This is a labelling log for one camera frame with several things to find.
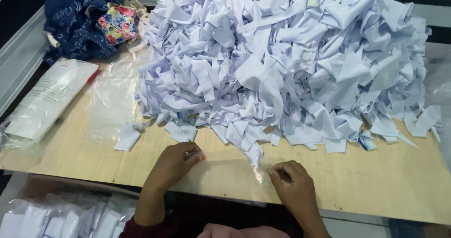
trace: blue patterned fabric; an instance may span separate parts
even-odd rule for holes
[[[44,61],[53,65],[59,57],[83,61],[111,57],[119,45],[111,45],[102,31],[96,28],[96,23],[109,10],[108,2],[121,4],[123,1],[46,0],[44,30],[52,33],[60,46],[55,48],[50,45]]]

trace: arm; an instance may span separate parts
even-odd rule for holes
[[[276,164],[268,169],[280,200],[296,218],[308,237],[330,237],[319,215],[313,179],[296,161]]]
[[[168,146],[147,177],[135,215],[127,222],[120,237],[149,237],[150,234],[165,230],[162,228],[165,218],[164,194],[201,160],[205,160],[205,155],[201,154],[201,149],[194,142]]]

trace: wooden table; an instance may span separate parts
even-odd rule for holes
[[[90,94],[80,93],[40,143],[31,150],[2,150],[2,169],[142,186],[163,149],[177,143],[163,126],[151,125],[130,152],[114,150],[115,143],[88,139],[86,106]],[[438,144],[428,132],[413,138],[404,123],[398,129],[421,149],[400,141],[374,142],[367,152],[348,143],[346,154],[327,154],[292,146],[284,138],[279,146],[262,144],[263,169],[286,160],[302,163],[315,182],[321,209],[451,224],[451,174]],[[251,168],[235,146],[225,146],[207,128],[195,142],[207,161],[197,166],[173,190],[209,196],[280,203],[267,174]]]

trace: pile of fabric scraps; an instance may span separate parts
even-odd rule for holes
[[[205,126],[256,165],[263,154],[257,141],[277,145],[282,135],[311,150],[325,144],[328,153],[345,152],[346,141],[374,149],[371,133],[413,145],[392,119],[425,137],[435,132],[440,109],[424,108],[424,42],[431,30],[410,14],[412,6],[161,0],[141,33],[152,54],[139,69],[135,99],[142,115],[166,121],[177,141],[194,140],[196,127]],[[362,117],[369,131],[361,131]],[[126,124],[121,146],[131,147],[139,133],[130,132],[143,126]]]
[[[109,58],[120,45],[135,41],[139,17],[146,14],[137,0],[46,0],[44,30],[50,45],[44,61]]]

